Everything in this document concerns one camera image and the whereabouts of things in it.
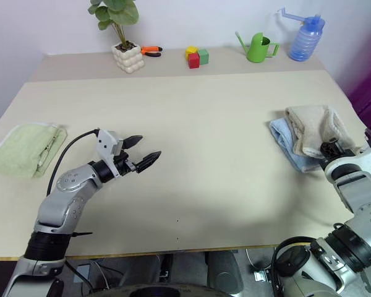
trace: red block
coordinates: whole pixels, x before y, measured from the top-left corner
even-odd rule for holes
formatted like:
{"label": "red block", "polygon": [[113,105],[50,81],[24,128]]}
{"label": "red block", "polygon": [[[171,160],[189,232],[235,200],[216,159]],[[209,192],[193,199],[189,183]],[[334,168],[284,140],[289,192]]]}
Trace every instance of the red block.
{"label": "red block", "polygon": [[199,68],[199,54],[189,54],[188,55],[188,66],[192,68]]}

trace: potted plant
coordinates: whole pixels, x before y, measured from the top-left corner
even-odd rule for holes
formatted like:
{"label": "potted plant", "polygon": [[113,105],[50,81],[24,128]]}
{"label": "potted plant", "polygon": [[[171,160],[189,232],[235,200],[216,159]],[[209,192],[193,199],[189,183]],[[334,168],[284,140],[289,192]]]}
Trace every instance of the potted plant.
{"label": "potted plant", "polygon": [[120,44],[111,47],[118,67],[127,73],[143,67],[140,46],[126,40],[124,34],[123,26],[136,24],[139,19],[133,0],[90,0],[90,2],[88,12],[94,14],[99,20],[99,29],[106,30],[112,26],[121,41]]}

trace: yellow block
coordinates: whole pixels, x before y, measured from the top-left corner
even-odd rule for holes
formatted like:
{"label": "yellow block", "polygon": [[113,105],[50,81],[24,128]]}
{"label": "yellow block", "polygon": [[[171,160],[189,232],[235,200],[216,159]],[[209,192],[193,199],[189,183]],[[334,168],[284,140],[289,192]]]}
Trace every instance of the yellow block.
{"label": "yellow block", "polygon": [[188,60],[188,55],[189,54],[195,54],[195,53],[198,53],[198,48],[194,47],[194,46],[189,46],[187,49],[186,49],[186,52],[185,52],[185,58]]}

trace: blue towel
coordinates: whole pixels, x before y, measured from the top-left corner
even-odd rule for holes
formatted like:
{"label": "blue towel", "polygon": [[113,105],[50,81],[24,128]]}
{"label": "blue towel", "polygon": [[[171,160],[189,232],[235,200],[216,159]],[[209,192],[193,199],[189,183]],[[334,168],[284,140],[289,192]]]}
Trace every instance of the blue towel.
{"label": "blue towel", "polygon": [[296,170],[305,173],[316,170],[319,167],[318,159],[296,155],[292,152],[294,141],[292,139],[290,128],[284,118],[270,122],[270,130],[287,159],[289,159],[291,165]]}

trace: green watering can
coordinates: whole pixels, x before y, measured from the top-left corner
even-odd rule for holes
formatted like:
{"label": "green watering can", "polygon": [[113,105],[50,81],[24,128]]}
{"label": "green watering can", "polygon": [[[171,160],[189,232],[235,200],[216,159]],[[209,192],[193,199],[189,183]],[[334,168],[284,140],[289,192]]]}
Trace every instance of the green watering can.
{"label": "green watering can", "polygon": [[[246,58],[253,63],[261,63],[265,58],[272,58],[276,56],[278,52],[279,43],[271,43],[269,38],[264,37],[262,32],[257,33],[252,38],[252,43],[249,50],[247,50],[246,45],[243,43],[242,38],[239,36],[239,33],[235,32],[237,39],[239,39],[243,49],[246,53]],[[270,45],[274,45],[275,49],[272,54],[268,54],[268,48]]]}

